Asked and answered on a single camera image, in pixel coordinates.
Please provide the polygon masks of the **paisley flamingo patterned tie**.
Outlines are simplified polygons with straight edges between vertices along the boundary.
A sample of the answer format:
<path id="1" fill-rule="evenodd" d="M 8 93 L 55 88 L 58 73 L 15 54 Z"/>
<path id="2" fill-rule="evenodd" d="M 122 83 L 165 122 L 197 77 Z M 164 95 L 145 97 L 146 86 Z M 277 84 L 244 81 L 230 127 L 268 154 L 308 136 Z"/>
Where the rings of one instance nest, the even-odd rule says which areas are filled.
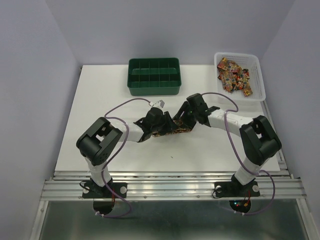
<path id="1" fill-rule="evenodd" d="M 193 130 L 196 125 L 196 121 L 183 122 L 181 119 L 176 119 L 166 123 L 159 130 L 152 133 L 153 137 L 161 137 L 167 135 L 175 135 L 182 133 L 189 133 Z"/>

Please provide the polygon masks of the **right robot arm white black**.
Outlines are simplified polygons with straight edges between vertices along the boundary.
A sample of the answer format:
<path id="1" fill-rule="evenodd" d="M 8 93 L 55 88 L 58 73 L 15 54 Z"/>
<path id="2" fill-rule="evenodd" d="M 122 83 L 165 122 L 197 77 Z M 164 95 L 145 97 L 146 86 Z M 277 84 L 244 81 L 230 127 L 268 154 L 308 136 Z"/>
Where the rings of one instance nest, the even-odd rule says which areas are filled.
<path id="1" fill-rule="evenodd" d="M 229 139 L 232 134 L 241 138 L 245 159 L 238 160 L 240 167 L 227 186 L 233 194 L 242 195 L 259 175 L 263 165 L 282 148 L 282 143 L 265 116 L 240 116 L 237 114 L 238 105 L 234 107 L 227 110 L 217 106 L 208 107 L 203 94 L 195 93 L 182 104 L 173 121 L 190 131 L 199 123 L 225 130 Z"/>

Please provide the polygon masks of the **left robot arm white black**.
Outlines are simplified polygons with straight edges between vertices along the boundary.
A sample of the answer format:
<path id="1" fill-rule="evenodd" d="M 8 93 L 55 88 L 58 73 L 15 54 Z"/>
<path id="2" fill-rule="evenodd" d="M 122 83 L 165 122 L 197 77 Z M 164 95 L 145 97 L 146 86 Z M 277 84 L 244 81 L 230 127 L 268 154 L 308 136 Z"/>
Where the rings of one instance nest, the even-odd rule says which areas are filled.
<path id="1" fill-rule="evenodd" d="M 113 153 L 118 143 L 123 148 L 126 142 L 142 143 L 152 135 L 161 136 L 178 129 L 169 112 L 163 112 L 157 107 L 151 107 L 145 117 L 135 122 L 111 117 L 119 123 L 112 124 L 105 117 L 98 118 L 77 140 L 76 147 L 85 158 L 91 180 L 95 183 L 94 191 L 100 197 L 106 197 L 111 193 L 112 179 L 108 171 L 108 161 L 120 152 Z"/>

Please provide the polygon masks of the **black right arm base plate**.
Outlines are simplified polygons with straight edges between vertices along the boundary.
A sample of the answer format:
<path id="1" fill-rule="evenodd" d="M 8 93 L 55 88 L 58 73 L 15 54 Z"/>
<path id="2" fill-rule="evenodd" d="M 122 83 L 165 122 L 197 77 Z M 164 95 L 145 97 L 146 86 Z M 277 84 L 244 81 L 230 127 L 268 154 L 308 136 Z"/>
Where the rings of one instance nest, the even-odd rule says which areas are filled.
<path id="1" fill-rule="evenodd" d="M 212 192 L 212 197 L 215 199 L 259 197 L 260 195 L 260 190 L 256 181 L 252 181 L 246 185 L 231 181 L 218 181 L 214 183 Z"/>

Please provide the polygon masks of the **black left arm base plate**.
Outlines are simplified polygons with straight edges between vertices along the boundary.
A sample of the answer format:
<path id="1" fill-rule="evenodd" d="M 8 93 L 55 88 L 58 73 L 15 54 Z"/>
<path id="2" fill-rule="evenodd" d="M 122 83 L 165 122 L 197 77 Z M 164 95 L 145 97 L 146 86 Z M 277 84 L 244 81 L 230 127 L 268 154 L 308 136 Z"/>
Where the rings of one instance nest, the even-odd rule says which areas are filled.
<path id="1" fill-rule="evenodd" d="M 79 183 L 82 188 L 82 198 L 84 199 L 111 199 L 115 196 L 106 186 L 100 187 L 92 180 L 85 180 Z M 127 187 L 126 182 L 109 182 L 109 187 L 122 198 L 127 197 Z"/>

